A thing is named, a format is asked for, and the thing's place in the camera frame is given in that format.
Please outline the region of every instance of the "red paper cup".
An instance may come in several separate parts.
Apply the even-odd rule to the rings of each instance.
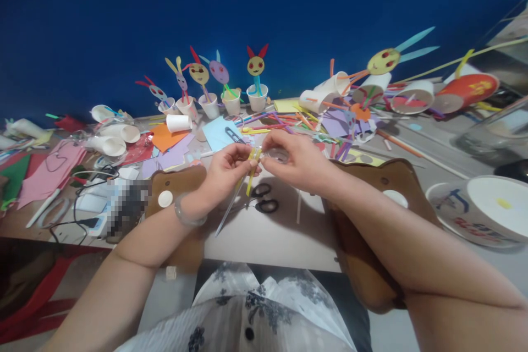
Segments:
[[[464,75],[446,85],[436,95],[432,107],[444,114],[453,113],[489,98],[499,85],[499,80],[491,74]]]

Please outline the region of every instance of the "bracelet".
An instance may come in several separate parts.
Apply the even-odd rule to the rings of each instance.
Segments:
[[[176,216],[178,216],[178,219],[180,220],[180,223],[191,226],[191,227],[199,227],[202,226],[207,221],[207,215],[203,216],[201,219],[192,221],[189,216],[187,216],[182,211],[182,199],[186,197],[189,193],[184,192],[181,195],[178,195],[176,197],[176,200],[174,201],[174,211],[176,212]]]

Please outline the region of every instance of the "white paper cup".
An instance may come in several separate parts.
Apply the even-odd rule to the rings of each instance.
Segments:
[[[107,118],[115,117],[116,115],[110,110],[108,110],[107,107],[108,106],[105,106],[104,104],[98,104],[96,106],[93,106],[92,110],[90,111],[90,114],[92,114],[92,118],[98,123],[102,123]]]
[[[5,150],[17,144],[13,139],[0,135],[0,150]]]
[[[233,95],[228,90],[225,90],[222,93],[222,103],[225,105],[225,109],[230,116],[240,115],[240,91],[232,90],[235,94],[238,94],[237,97],[233,98]]]
[[[337,92],[314,92],[314,91],[304,91],[299,97],[299,105],[313,111],[314,113],[320,114],[328,108],[323,102],[332,102],[339,95]]]
[[[350,79],[344,78],[348,76],[344,71],[338,71],[332,77],[325,82],[317,85],[313,91],[315,92],[326,92],[328,94],[335,93],[337,96],[346,96],[350,92],[350,87],[345,91],[347,85],[350,83]]]
[[[479,176],[430,187],[426,197],[442,224],[484,246],[511,248],[528,243],[528,184]]]
[[[162,101],[158,106],[158,110],[163,114],[181,114],[180,110],[176,107],[176,100],[174,100],[174,98],[167,98],[167,103],[169,106]]]
[[[18,121],[15,121],[12,125],[12,128],[18,133],[22,133],[32,138],[40,138],[46,134],[46,131],[40,128],[40,126],[35,125],[25,118],[21,118]]]
[[[198,116],[198,112],[196,111],[196,105],[192,96],[189,96],[189,102],[190,103],[187,104],[187,97],[185,98],[185,102],[180,98],[176,102],[176,107],[178,107],[183,115],[189,116],[191,120],[195,120]]]
[[[188,115],[169,114],[167,128],[171,133],[189,130],[193,128],[193,121]]]
[[[391,77],[390,73],[380,75],[371,74],[358,89],[354,90],[352,99],[354,102],[361,104],[366,97],[370,96],[371,99],[374,98],[370,102],[371,105],[383,101],[383,94],[389,86]]]
[[[405,104],[408,99],[421,101],[424,105],[411,106],[412,102]],[[433,83],[427,80],[414,81],[392,98],[390,108],[399,114],[418,114],[430,108],[434,101]]]
[[[115,138],[123,139],[127,143],[136,143],[141,133],[139,128],[133,125],[113,124],[101,128],[101,136],[114,136]]]
[[[262,92],[262,95],[259,95],[259,91],[256,90],[255,84],[250,85],[248,89],[246,89],[247,97],[249,98],[249,105],[251,106],[251,110],[253,110],[255,113],[261,112],[266,108],[266,96],[268,95],[268,86],[261,84],[260,90]]]
[[[198,98],[198,103],[202,106],[203,111],[209,119],[215,119],[220,116],[220,109],[218,108],[218,98],[216,94],[209,92],[209,99],[211,103],[207,103],[207,97],[204,95]]]
[[[119,157],[127,150],[125,141],[114,136],[94,136],[88,141],[86,147],[93,147],[109,157]]]

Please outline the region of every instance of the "paper scrap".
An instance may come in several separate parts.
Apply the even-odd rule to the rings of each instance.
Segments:
[[[155,171],[164,171],[170,167],[182,164],[185,161],[185,154],[189,152],[188,146],[193,139],[193,134],[187,134],[170,151],[143,161],[141,172],[143,178],[148,179]]]
[[[151,132],[154,133],[152,143],[163,153],[189,134],[186,131],[171,133],[166,124],[158,125]]]
[[[242,139],[242,135],[233,121],[226,121],[222,117],[211,121],[203,126],[202,131],[211,147],[211,151],[217,152],[224,147],[234,143],[226,133],[226,128],[230,128],[236,136]]]

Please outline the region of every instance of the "purple paper shape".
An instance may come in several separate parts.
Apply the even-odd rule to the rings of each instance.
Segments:
[[[189,134],[181,139],[174,147],[171,147],[165,154],[143,161],[143,178],[149,178],[157,170],[164,170],[183,163],[185,161],[185,154],[189,152],[189,143],[193,139],[194,135]]]

